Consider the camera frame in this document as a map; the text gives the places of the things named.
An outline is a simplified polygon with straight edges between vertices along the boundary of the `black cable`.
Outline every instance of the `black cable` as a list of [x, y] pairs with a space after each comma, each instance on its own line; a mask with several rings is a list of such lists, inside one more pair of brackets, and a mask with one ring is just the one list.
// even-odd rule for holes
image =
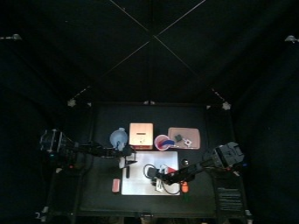
[[[146, 164], [145, 165], [145, 176], [149, 178], [149, 179], [153, 179], [151, 177], [149, 177], [147, 175], [146, 175], [146, 167], [147, 166], [151, 166], [151, 167], [154, 167], [155, 168], [155, 166], [153, 165], [153, 164]], [[175, 195], [175, 194], [178, 194], [179, 192], [181, 192], [181, 189], [179, 189], [179, 191], [178, 192], [169, 192], [167, 190], [166, 190], [166, 188], [165, 188], [165, 182], [162, 181], [162, 185], [163, 185], [163, 189], [165, 189], [165, 191], [169, 193], [169, 194], [171, 194], [171, 195]]]
[[151, 166], [151, 167], [154, 167], [154, 168], [155, 168], [155, 166], [154, 166], [153, 164], [146, 164], [146, 165], [145, 165], [145, 176], [146, 176], [149, 179], [153, 179], [151, 177], [149, 177], [149, 176], [146, 175], [146, 167], [147, 167], [147, 166]]

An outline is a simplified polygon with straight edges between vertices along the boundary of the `black table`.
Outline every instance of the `black table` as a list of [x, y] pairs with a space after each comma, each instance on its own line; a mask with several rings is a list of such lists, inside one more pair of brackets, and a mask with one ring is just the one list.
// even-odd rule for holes
[[[130, 123], [153, 123], [155, 137], [161, 134], [167, 135], [171, 127], [199, 129], [199, 150], [170, 149], [170, 151], [178, 151], [179, 168], [183, 167], [182, 159], [189, 159], [190, 164], [198, 163], [203, 160], [207, 150], [235, 141], [230, 112], [222, 107], [207, 108], [202, 105], [94, 103], [91, 107], [78, 108], [70, 112], [65, 133], [74, 141], [86, 143], [93, 140], [111, 147], [111, 133], [119, 127], [126, 128], [129, 132]], [[67, 215], [75, 223], [77, 216], [217, 218], [221, 214], [226, 214], [227, 217], [235, 215], [221, 211], [218, 189], [222, 184], [218, 178], [213, 178], [206, 171], [190, 182], [189, 200], [186, 200], [183, 195], [133, 196], [113, 193], [113, 179], [123, 177], [118, 161], [87, 156], [85, 163], [89, 171], [81, 172], [78, 178], [71, 178], [63, 173], [55, 174], [59, 177], [54, 178], [57, 184], [53, 184], [49, 200], [51, 217]], [[229, 176], [226, 179], [229, 181], [225, 181], [227, 184], [223, 185], [230, 188], [231, 182], [245, 199], [242, 179], [235, 176]], [[73, 190], [67, 191], [74, 195], [73, 199], [67, 193], [62, 193], [62, 191], [66, 192], [65, 186], [71, 187], [71, 185]], [[59, 198], [61, 201], [67, 200], [69, 203], [65, 203], [66, 205], [57, 203]], [[243, 213], [241, 211], [234, 217], [243, 217]]]

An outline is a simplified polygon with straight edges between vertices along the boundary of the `black object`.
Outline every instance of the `black object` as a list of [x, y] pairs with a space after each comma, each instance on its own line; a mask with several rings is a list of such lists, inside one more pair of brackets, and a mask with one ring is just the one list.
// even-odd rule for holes
[[238, 165], [243, 161], [245, 155], [239, 149], [237, 143], [227, 143], [217, 147], [211, 153], [211, 157], [185, 168], [179, 171], [163, 174], [159, 169], [149, 168], [147, 176], [151, 178], [159, 178], [167, 185], [181, 183], [183, 181], [193, 181], [195, 174], [205, 171], [209, 168], [221, 168], [222, 170], [233, 171], [234, 165]]

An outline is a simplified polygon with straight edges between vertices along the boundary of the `black enclosure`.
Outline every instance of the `black enclosure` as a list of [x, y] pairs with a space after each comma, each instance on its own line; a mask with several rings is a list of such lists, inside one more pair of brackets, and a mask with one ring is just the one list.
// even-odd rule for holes
[[298, 12], [295, 0], [3, 0], [0, 222], [34, 223], [43, 131], [90, 140], [77, 129], [101, 102], [229, 112], [255, 221], [298, 223]]

